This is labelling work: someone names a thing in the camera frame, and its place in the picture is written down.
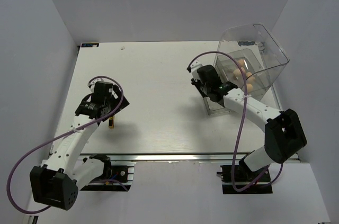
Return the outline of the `gold black lipstick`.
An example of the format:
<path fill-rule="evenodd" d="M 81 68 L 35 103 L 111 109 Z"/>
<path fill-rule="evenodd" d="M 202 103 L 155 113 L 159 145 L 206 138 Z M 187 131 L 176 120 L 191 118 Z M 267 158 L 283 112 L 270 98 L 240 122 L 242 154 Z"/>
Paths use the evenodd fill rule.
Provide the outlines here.
<path fill-rule="evenodd" d="M 108 126 L 110 129 L 114 129 L 115 117 L 112 115 L 108 119 Z"/>

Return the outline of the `clear acrylic organizer with lid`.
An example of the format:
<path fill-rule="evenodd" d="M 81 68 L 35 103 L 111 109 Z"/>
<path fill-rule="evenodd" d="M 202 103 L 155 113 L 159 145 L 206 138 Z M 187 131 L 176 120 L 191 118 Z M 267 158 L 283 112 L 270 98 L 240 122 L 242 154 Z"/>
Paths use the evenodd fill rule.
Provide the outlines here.
<path fill-rule="evenodd" d="M 289 62 L 284 49 L 262 23 L 227 29 L 221 35 L 217 50 L 229 54 L 236 61 L 245 60 L 245 67 L 236 66 L 230 58 L 215 54 L 213 66 L 221 81 L 230 81 L 241 90 L 244 90 L 244 84 L 252 84 L 253 90 L 247 92 L 259 101 L 271 90 L 271 86 Z M 235 69 L 242 70 L 242 78 L 239 80 L 234 77 Z M 256 81 L 247 82 L 247 72 L 251 72 Z"/>

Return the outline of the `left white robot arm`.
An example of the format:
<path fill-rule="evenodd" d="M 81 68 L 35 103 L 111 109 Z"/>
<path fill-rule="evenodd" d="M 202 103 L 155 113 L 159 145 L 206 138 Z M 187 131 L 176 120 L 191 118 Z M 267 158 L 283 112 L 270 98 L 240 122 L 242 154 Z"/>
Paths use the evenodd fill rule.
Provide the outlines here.
<path fill-rule="evenodd" d="M 30 172 L 33 199 L 49 207 L 69 210 L 79 191 L 96 180 L 112 177 L 111 159 L 93 154 L 77 165 L 77 160 L 99 125 L 129 105 L 118 85 L 97 81 L 89 84 L 91 93 L 75 111 L 69 134 L 63 136 L 56 151 Z"/>

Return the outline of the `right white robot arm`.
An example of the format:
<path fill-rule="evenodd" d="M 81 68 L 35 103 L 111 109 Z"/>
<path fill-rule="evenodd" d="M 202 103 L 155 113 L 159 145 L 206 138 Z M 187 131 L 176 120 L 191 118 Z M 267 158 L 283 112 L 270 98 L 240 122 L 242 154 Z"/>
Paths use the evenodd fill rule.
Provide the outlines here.
<path fill-rule="evenodd" d="M 240 177 L 251 181 L 258 170 L 272 163 L 282 164 L 307 144 L 301 122 L 292 109 L 281 111 L 245 97 L 232 82 L 222 82 L 212 65 L 191 65 L 191 84 L 202 97 L 242 114 L 264 132 L 264 145 L 239 161 Z"/>

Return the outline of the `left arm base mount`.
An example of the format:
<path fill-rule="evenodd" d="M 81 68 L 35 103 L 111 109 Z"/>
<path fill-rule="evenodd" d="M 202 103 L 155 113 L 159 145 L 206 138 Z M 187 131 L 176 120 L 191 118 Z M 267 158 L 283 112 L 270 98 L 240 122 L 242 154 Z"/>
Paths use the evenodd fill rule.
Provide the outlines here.
<path fill-rule="evenodd" d="M 109 156 L 102 154 L 85 157 L 83 163 L 95 159 L 104 164 L 103 175 L 93 179 L 81 191 L 128 192 L 130 190 L 134 164 L 111 160 Z"/>

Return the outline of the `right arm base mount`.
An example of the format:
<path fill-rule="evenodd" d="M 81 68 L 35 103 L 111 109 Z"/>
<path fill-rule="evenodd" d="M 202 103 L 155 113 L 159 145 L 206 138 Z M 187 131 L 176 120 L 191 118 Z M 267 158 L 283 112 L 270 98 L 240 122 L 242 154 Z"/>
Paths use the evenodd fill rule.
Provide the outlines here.
<path fill-rule="evenodd" d="M 259 169 L 256 172 L 245 174 L 240 170 L 238 165 L 235 165 L 235 184 L 241 189 L 253 179 L 260 175 L 261 171 L 264 168 Z M 236 192 L 232 186 L 231 182 L 231 165 L 222 165 L 220 170 L 217 172 L 217 176 L 221 178 L 222 192 L 224 195 L 234 195 L 234 194 L 272 194 L 272 185 L 266 185 L 271 181 L 269 171 L 265 171 L 263 176 L 261 176 L 257 182 L 255 182 L 251 187 L 242 192 Z"/>

